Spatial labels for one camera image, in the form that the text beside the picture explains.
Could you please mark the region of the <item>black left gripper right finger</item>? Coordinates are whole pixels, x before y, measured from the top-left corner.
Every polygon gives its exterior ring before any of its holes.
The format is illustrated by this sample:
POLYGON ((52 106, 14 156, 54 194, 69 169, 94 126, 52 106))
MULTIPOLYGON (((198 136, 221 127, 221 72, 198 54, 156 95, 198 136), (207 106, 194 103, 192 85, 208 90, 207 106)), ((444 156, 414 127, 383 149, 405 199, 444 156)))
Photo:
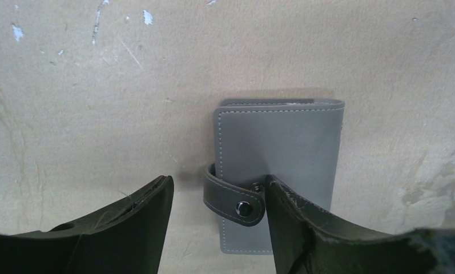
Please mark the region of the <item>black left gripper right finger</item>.
POLYGON ((344 220, 265 179, 277 273, 455 273, 455 228, 391 235, 344 220))

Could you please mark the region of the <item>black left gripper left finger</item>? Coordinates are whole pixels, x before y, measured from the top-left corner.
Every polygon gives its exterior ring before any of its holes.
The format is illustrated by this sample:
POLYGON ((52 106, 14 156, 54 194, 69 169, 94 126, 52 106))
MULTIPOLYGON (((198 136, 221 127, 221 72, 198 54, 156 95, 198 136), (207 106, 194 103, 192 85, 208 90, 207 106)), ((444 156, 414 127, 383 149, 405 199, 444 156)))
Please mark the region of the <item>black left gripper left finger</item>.
POLYGON ((173 196, 160 176, 49 231, 0 234, 0 273, 157 273, 173 196))

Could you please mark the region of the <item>grey leather card holder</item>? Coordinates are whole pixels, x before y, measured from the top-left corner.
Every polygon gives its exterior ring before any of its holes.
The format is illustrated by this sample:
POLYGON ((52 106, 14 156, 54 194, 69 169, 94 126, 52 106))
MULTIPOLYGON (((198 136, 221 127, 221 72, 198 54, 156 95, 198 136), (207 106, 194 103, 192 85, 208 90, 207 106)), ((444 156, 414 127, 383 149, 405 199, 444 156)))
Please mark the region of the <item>grey leather card holder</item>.
POLYGON ((337 99, 226 99, 213 120, 215 160, 203 201, 219 217, 227 254, 272 253, 264 180, 274 175, 323 209, 331 206, 345 104, 337 99))

